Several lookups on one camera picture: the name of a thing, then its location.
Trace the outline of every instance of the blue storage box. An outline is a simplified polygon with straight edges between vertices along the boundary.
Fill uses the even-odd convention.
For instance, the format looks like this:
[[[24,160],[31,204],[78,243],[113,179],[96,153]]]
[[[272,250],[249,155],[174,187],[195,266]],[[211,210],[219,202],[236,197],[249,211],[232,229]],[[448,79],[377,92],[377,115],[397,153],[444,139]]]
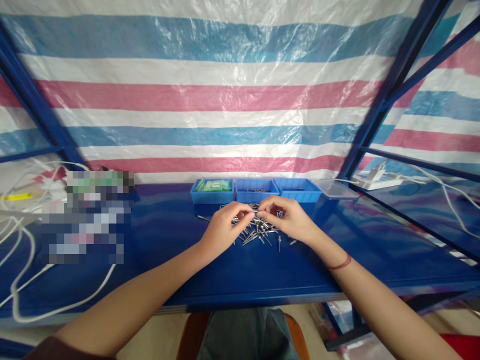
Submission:
[[[231,184],[231,191],[195,191],[200,180],[197,179],[190,190],[191,199],[194,204],[228,204],[234,200],[234,180],[233,179],[205,179],[211,180],[225,180]]]
[[[247,191],[247,189],[262,189],[268,192]],[[236,179],[236,200],[244,204],[259,204],[271,195],[279,195],[279,189],[273,180],[268,179]]]
[[[280,196],[295,199],[299,203],[316,203],[322,190],[308,179],[281,179],[274,178]]]

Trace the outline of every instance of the green packet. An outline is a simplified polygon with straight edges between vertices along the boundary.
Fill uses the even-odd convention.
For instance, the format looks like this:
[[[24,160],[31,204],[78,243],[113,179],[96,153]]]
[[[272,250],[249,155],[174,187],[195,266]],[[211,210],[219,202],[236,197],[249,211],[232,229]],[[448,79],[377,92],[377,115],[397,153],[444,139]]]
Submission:
[[[232,184],[226,180],[207,180],[202,177],[195,188],[196,192],[232,191]]]

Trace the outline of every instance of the red bracelet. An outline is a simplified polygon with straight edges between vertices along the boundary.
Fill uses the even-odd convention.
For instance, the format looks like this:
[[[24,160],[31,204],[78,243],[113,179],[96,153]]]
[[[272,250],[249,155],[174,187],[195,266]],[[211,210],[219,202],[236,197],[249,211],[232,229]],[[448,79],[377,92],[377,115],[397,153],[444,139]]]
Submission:
[[[348,255],[348,257],[346,258],[345,262],[341,265],[338,265],[338,266],[334,266],[334,267],[329,267],[330,270],[338,270],[338,269],[343,269],[344,267],[346,267],[348,264],[350,264],[350,262],[352,261],[352,257],[350,256],[350,254],[347,252],[346,253]]]

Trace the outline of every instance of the brown sleeve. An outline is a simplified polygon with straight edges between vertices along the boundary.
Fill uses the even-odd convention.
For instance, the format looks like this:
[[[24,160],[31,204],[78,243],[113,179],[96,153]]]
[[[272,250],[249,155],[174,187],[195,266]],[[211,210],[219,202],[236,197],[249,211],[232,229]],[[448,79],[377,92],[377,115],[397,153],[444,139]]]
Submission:
[[[49,336],[35,347],[24,360],[114,360],[113,357],[92,355],[74,349],[54,336]]]

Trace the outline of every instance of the power strip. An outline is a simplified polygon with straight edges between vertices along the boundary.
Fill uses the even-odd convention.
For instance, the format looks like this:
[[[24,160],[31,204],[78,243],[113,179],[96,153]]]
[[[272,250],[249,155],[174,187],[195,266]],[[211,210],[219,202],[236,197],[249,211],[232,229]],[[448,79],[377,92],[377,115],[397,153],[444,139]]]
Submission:
[[[376,190],[383,188],[390,188],[392,186],[400,185],[404,182],[403,179],[393,179],[387,175],[382,175],[378,180],[368,180],[368,173],[353,175],[352,180],[358,182],[355,185],[365,190]]]

